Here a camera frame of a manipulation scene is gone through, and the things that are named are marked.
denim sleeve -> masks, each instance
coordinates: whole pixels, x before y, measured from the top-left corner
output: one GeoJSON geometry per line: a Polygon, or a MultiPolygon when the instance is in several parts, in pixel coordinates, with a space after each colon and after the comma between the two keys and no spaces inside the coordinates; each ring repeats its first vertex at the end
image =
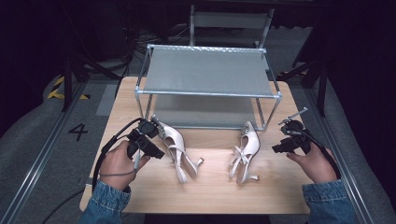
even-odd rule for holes
{"type": "Polygon", "coordinates": [[[303,185],[303,194],[311,210],[309,224],[358,223],[342,180],[303,185]]]}
{"type": "Polygon", "coordinates": [[[113,189],[98,180],[78,223],[121,223],[121,212],[131,198],[131,189],[128,187],[125,191],[113,189]]]}

human hand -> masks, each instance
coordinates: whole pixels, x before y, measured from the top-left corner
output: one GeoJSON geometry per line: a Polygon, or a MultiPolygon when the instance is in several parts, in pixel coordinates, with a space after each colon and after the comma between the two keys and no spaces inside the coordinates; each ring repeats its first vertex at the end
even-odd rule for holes
{"type": "Polygon", "coordinates": [[[109,186],[124,190],[134,179],[139,171],[150,159],[150,156],[142,157],[134,169],[134,161],[127,155],[129,142],[124,140],[117,147],[106,154],[100,168],[100,179],[109,186]]]}
{"type": "MultiPolygon", "coordinates": [[[[287,157],[297,162],[314,183],[325,183],[337,180],[334,169],[326,160],[323,153],[321,153],[317,145],[311,142],[310,146],[311,150],[305,156],[288,153],[287,157]]],[[[326,150],[334,158],[332,152],[327,148],[326,150]]]]}

yellow tape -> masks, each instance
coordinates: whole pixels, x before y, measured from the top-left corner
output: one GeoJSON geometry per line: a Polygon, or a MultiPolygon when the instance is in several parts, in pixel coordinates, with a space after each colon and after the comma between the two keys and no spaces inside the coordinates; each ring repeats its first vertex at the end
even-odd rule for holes
{"type": "MultiPolygon", "coordinates": [[[[55,84],[52,87],[52,91],[49,93],[49,98],[56,98],[56,99],[64,99],[64,94],[61,93],[56,93],[59,90],[59,87],[62,85],[64,82],[64,76],[61,75],[58,80],[56,80],[55,84]]],[[[89,100],[91,98],[90,95],[82,94],[79,99],[80,100],[89,100]]]]}

printed number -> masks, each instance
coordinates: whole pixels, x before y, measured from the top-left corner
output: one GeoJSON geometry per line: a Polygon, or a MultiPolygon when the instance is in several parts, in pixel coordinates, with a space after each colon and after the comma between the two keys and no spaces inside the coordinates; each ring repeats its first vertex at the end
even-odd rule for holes
{"type": "Polygon", "coordinates": [[[80,123],[76,128],[70,130],[69,133],[78,133],[77,141],[79,141],[81,135],[88,132],[88,131],[84,131],[84,128],[85,128],[85,124],[80,123]]]}

stiletto heel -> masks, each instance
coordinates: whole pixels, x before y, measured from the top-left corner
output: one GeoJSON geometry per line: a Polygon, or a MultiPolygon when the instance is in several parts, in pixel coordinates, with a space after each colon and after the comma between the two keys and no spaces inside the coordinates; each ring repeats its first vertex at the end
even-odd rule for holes
{"type": "Polygon", "coordinates": [[[163,122],[159,121],[159,123],[160,132],[158,136],[167,146],[172,161],[175,163],[178,180],[185,184],[187,177],[184,171],[191,178],[195,178],[198,175],[198,166],[204,162],[204,159],[200,158],[198,162],[192,162],[186,153],[186,148],[184,148],[184,139],[181,133],[163,122]]]}
{"type": "Polygon", "coordinates": [[[236,183],[242,184],[248,179],[259,180],[258,175],[249,175],[248,167],[253,157],[260,150],[260,140],[253,125],[250,121],[245,123],[245,126],[241,130],[241,147],[234,147],[233,159],[231,160],[230,167],[230,178],[233,178],[235,174],[236,183]]]}

